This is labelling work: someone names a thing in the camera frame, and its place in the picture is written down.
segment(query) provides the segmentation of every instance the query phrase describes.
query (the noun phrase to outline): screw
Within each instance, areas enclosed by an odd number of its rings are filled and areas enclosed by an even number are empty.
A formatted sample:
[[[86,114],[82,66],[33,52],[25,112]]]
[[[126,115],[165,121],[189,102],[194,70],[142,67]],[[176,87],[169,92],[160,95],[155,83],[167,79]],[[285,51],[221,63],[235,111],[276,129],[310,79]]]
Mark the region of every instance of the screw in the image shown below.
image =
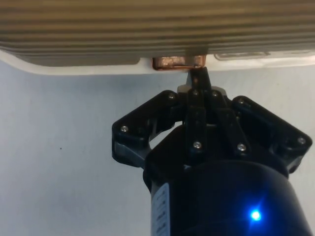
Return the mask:
[[[239,145],[237,145],[237,149],[239,151],[246,151],[246,146],[244,144],[239,144]]]
[[[299,142],[299,144],[305,144],[306,140],[302,137],[298,138],[297,141]]]
[[[120,128],[120,130],[122,131],[122,132],[124,132],[124,133],[126,133],[126,132],[128,132],[128,127],[127,126],[122,126],[121,128]]]
[[[194,143],[193,143],[193,147],[194,147],[195,149],[201,149],[202,144],[201,144],[200,142],[194,142]]]
[[[173,93],[170,93],[170,94],[168,95],[168,98],[169,98],[169,99],[174,99],[174,98],[175,98],[175,95],[174,95]]]

